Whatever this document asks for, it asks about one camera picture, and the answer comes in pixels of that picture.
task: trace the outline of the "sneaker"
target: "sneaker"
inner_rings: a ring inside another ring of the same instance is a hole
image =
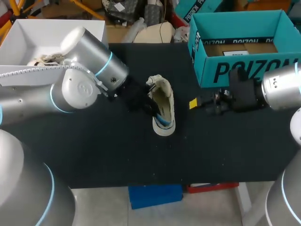
[[[152,119],[154,131],[160,136],[169,136],[175,130],[174,93],[168,80],[161,75],[149,77],[146,85],[150,87],[149,97],[159,107],[160,115]]]
[[[60,53],[42,55],[41,57],[30,61],[27,66],[56,66],[61,65],[63,60],[64,56]]]

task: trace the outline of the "white cardboard box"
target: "white cardboard box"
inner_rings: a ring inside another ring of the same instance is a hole
[[[105,22],[100,20],[16,20],[0,46],[0,65],[27,65],[41,55],[60,52],[60,43],[83,26],[108,46]]]

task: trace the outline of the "cable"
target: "cable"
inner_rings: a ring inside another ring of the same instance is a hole
[[[163,40],[162,40],[162,35],[161,35],[161,27],[162,27],[163,23],[161,24],[160,26],[160,37],[161,37],[161,42],[163,43]]]

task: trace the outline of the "shoe box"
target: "shoe box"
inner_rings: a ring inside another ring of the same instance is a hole
[[[243,67],[249,77],[301,60],[301,34],[283,10],[194,14],[188,48],[201,87],[229,85]]]
[[[222,0],[181,0],[175,7],[175,13],[187,23],[195,13],[210,13],[218,11]]]

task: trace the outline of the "black table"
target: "black table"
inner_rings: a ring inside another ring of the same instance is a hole
[[[187,44],[112,44],[141,83],[161,74],[174,90],[176,131],[160,137],[151,118],[99,97],[89,109],[4,127],[71,188],[275,180],[297,151],[294,110],[208,116],[188,110],[203,92]]]

